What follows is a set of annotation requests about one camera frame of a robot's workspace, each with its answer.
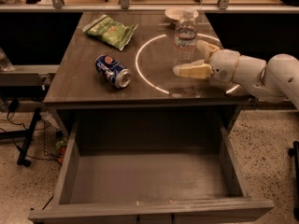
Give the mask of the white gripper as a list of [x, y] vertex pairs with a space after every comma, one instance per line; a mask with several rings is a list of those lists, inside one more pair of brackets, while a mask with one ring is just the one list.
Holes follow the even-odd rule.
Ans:
[[198, 40], [197, 49], [205, 60], [185, 63], [173, 67], [173, 73], [178, 77], [190, 77], [196, 79], [209, 78], [209, 84], [214, 87], [228, 88], [233, 85], [233, 76], [237, 67], [240, 53], [230, 49], [221, 49], [204, 40]]

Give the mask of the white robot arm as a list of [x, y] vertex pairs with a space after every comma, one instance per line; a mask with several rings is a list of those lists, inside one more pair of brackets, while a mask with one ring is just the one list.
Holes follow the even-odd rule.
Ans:
[[267, 62], [231, 49], [220, 49], [206, 41], [198, 41], [196, 48], [202, 53], [203, 59], [175, 65], [173, 72], [176, 76], [211, 78], [218, 84], [233, 83], [269, 103], [278, 103], [287, 98], [299, 109], [297, 58], [282, 53]]

